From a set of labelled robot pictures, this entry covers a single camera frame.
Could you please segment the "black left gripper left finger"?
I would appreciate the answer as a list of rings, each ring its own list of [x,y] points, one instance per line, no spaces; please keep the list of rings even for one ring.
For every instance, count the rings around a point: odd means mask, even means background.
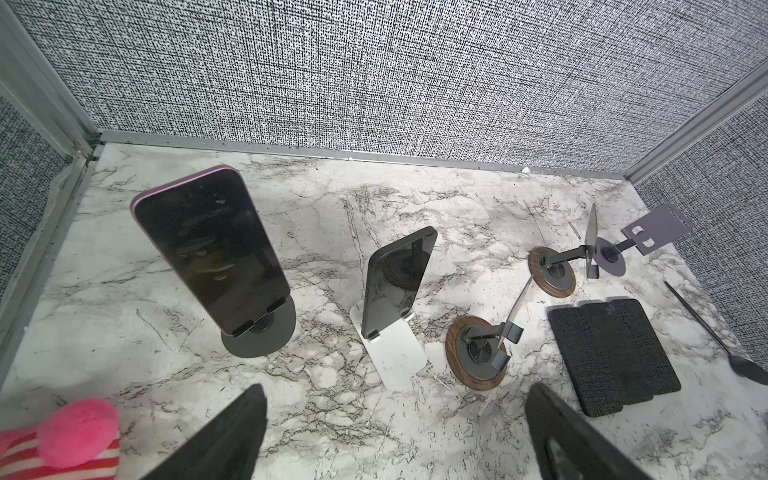
[[[254,384],[145,477],[250,479],[267,425],[267,399]]]

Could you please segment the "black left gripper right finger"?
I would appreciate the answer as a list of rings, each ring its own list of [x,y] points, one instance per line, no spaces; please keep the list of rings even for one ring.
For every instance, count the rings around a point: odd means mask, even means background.
[[[542,382],[531,386],[525,416],[543,479],[649,477]]]

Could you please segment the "wooden base stand front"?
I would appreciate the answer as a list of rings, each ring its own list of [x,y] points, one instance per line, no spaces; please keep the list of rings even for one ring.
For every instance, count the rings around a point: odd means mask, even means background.
[[[532,282],[547,295],[564,299],[576,289],[576,276],[571,263],[586,261],[588,279],[599,277],[598,268],[593,264],[596,255],[598,234],[597,207],[593,205],[587,223],[583,243],[573,249],[558,252],[549,247],[538,246],[528,254],[528,269]]]

